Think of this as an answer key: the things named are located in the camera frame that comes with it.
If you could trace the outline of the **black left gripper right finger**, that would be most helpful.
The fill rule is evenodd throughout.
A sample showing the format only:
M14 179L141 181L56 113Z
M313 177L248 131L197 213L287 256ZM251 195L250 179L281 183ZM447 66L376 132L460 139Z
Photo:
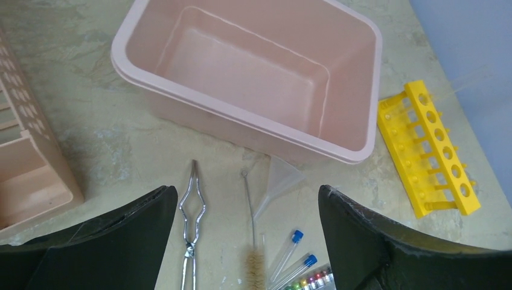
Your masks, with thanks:
M318 207L338 289L511 288L511 251L422 233L330 185L320 186Z

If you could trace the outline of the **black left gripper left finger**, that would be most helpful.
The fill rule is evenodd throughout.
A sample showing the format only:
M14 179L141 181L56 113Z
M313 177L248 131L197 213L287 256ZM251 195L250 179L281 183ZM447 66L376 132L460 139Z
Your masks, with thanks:
M72 227L1 247L2 289L153 289L178 193L162 186Z

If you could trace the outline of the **pink plastic bin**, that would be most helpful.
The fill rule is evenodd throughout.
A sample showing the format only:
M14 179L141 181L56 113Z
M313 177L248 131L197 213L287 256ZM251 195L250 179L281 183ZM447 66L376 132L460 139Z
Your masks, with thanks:
M337 1L135 1L111 48L155 116L294 163L372 154L381 58Z

